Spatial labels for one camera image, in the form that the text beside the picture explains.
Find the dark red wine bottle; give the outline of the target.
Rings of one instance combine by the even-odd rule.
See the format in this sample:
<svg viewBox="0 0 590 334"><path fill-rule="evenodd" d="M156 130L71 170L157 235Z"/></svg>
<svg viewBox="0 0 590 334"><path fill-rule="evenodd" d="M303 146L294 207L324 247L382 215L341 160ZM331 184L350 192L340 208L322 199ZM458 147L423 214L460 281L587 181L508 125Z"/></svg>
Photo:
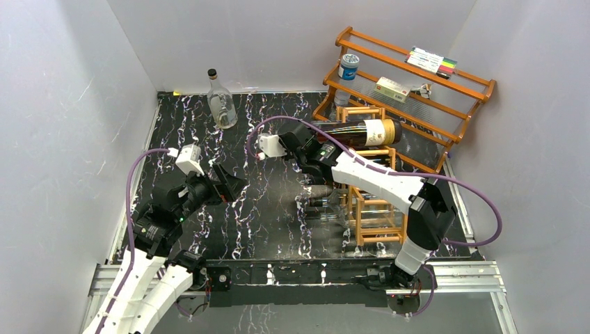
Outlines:
<svg viewBox="0 0 590 334"><path fill-rule="evenodd" d="M398 143L403 130L399 121L389 118L346 122L317 121L312 124L343 145L354 149Z"/></svg>

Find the clear glass bottle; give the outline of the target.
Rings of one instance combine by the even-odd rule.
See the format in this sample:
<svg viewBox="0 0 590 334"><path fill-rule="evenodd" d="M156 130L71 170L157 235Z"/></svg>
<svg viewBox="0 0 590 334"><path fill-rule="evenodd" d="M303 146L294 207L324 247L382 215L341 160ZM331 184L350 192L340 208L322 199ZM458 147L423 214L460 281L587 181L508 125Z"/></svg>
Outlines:
<svg viewBox="0 0 590 334"><path fill-rule="evenodd" d="M233 96L227 88L221 85L214 68L209 69L207 75L210 81L207 102L214 122L220 129L229 129L238 121Z"/></svg>

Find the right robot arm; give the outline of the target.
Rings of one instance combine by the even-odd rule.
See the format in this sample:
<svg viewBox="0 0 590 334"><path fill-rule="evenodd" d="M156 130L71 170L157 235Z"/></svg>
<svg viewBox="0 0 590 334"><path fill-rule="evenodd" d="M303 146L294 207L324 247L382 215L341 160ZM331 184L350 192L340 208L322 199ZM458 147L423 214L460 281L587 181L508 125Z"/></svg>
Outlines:
<svg viewBox="0 0 590 334"><path fill-rule="evenodd" d="M361 157L353 149L303 121L286 124L279 134L259 137L268 157L295 159L303 173L327 182L354 186L393 205L407 216L406 240L390 268L388 284L409 288L420 268L438 250L457 212L442 175L397 172Z"/></svg>

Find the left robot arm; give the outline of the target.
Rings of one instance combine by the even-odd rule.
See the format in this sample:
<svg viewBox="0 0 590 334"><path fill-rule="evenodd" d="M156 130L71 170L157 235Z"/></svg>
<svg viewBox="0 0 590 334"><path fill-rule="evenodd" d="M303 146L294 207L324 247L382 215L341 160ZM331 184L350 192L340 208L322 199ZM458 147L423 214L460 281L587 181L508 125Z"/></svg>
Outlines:
<svg viewBox="0 0 590 334"><path fill-rule="evenodd" d="M182 179L165 174L139 211L129 248L106 298L85 333L151 333L188 289L209 281L205 258L188 250L169 258L183 222L204 205L234 202L245 180L212 166L216 179L192 163Z"/></svg>

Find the small clear plastic bottle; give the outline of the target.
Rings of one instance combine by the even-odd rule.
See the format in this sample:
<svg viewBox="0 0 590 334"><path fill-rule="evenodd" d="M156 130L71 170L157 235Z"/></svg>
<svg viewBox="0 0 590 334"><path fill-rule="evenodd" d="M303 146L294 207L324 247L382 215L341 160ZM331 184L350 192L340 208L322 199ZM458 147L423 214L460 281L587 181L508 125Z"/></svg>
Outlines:
<svg viewBox="0 0 590 334"><path fill-rule="evenodd" d="M335 91L333 104L336 107L347 107L349 105L349 100L351 99L351 94L346 92L345 90L337 89Z"/></svg>

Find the clear bottle lower rack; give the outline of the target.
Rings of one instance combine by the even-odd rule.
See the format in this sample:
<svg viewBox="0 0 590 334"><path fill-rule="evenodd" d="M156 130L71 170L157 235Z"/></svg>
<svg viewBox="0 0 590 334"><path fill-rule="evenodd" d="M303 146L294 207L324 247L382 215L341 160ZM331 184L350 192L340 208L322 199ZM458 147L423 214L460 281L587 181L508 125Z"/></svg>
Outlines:
<svg viewBox="0 0 590 334"><path fill-rule="evenodd" d="M361 191L362 199L365 201L363 211L388 210L399 211L391 204L369 204L370 200L381 200L380 197ZM309 198L306 204L306 211L334 212L340 216L347 217L356 212L357 196L352 195L352 203L349 204L349 192L346 189L336 189L324 197Z"/></svg>

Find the clear bottle rack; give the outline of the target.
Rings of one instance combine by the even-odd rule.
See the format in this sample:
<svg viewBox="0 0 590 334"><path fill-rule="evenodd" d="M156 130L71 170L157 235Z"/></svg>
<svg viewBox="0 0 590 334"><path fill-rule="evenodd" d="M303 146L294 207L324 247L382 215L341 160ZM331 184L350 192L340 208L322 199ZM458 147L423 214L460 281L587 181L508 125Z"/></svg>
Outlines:
<svg viewBox="0 0 590 334"><path fill-rule="evenodd" d="M320 221L326 224L341 225L343 228L356 227L355 216L340 216L334 212L307 211L305 218ZM402 228L404 216L399 211L369 210L361 213L361 228Z"/></svg>
<svg viewBox="0 0 590 334"><path fill-rule="evenodd" d="M381 200L380 197L361 191L362 199L365 201L363 211L388 210L399 211L391 204L369 204L370 200ZM334 212L340 216L347 217L356 212L357 196L352 195L352 203L349 204L349 192L346 189L336 189L324 197L309 198L306 204L306 211Z"/></svg>

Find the clear bottle bottom rack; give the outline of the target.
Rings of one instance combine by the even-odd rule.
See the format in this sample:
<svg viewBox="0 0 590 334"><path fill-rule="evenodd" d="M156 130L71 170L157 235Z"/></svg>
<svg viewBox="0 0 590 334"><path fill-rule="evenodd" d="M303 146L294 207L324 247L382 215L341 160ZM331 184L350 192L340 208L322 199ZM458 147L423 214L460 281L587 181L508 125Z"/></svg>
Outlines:
<svg viewBox="0 0 590 334"><path fill-rule="evenodd" d="M320 221L326 224L341 225L343 228L356 227L355 216L340 216L334 212L307 211L305 218ZM402 228L404 216L399 211L369 210L361 213L361 228Z"/></svg>

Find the light wooden wine rack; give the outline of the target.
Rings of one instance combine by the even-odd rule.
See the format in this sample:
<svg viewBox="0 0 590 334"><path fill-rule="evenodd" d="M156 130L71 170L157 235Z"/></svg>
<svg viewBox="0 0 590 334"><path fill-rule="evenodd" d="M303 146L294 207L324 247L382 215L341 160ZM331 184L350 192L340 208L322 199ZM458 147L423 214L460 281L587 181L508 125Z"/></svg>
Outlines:
<svg viewBox="0 0 590 334"><path fill-rule="evenodd" d="M377 106L337 107L336 120L352 121L354 116L386 120L385 109ZM359 150L359 155L378 164L394 168L397 152L390 145ZM360 190L358 187L342 185L347 190L341 196L342 208L346 204L344 222L346 227L354 227L357 246L386 242L402 244L406 237L408 218L394 205L377 195Z"/></svg>

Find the blue white jar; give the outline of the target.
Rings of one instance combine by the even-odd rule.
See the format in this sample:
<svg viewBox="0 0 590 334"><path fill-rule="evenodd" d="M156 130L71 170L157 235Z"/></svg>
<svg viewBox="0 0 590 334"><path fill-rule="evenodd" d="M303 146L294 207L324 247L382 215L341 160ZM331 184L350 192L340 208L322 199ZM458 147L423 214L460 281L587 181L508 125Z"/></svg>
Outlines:
<svg viewBox="0 0 590 334"><path fill-rule="evenodd" d="M338 76L346 81L352 81L356 77L360 58L355 54L344 54L340 58Z"/></svg>

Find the green white box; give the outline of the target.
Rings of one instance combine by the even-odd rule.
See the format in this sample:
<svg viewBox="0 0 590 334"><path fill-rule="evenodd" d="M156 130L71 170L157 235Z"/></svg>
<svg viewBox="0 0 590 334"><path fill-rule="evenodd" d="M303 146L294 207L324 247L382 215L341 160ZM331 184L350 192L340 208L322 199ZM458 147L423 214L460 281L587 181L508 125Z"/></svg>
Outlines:
<svg viewBox="0 0 590 334"><path fill-rule="evenodd" d="M410 88L387 77L380 77L375 83L373 91L379 95L389 97L395 101L405 103L409 94Z"/></svg>

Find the orange wooden shelf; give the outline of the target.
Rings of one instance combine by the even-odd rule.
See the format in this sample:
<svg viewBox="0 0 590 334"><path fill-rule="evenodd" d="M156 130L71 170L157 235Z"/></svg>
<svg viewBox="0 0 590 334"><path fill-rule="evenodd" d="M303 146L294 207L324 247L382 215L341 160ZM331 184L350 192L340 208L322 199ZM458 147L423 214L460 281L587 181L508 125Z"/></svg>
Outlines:
<svg viewBox="0 0 590 334"><path fill-rule="evenodd" d="M395 145L399 158L410 166L437 173L451 148L460 143L477 109L497 85L457 68L449 58L423 49L384 42L346 27L335 39L339 60L346 54L360 60L352 80L344 79L336 64L324 77L328 92L313 111L316 120L343 119L339 106L374 105L380 116L398 120L403 128Z"/></svg>

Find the marker pen pack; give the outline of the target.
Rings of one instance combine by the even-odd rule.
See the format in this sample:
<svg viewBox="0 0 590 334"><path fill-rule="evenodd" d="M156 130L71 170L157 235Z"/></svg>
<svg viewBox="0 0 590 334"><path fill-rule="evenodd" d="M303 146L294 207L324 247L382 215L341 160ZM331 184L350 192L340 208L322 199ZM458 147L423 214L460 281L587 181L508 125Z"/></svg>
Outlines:
<svg viewBox="0 0 590 334"><path fill-rule="evenodd" d="M453 74L457 73L456 61L416 46L409 51L405 62L443 79L450 79Z"/></svg>

